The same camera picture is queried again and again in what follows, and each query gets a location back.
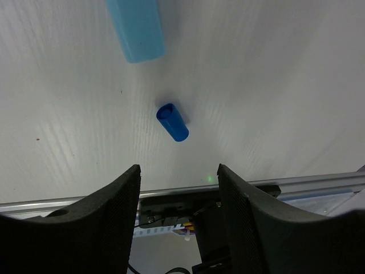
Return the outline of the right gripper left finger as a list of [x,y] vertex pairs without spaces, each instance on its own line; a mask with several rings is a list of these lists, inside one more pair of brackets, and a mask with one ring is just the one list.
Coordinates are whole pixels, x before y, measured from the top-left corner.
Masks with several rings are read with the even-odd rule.
[[127,273],[140,173],[135,164],[45,217],[1,216],[1,273]]

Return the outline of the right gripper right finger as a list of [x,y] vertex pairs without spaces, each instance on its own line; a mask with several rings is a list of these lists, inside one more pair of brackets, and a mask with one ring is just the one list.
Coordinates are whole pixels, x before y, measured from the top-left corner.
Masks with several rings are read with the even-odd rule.
[[233,273],[363,273],[364,211],[327,217],[217,170]]

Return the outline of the dark blue marker cap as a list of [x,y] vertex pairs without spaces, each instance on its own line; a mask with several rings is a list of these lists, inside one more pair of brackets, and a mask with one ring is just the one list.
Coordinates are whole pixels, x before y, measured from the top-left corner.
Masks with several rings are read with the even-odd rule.
[[189,130],[174,104],[160,107],[156,118],[175,142],[182,142],[189,136]]

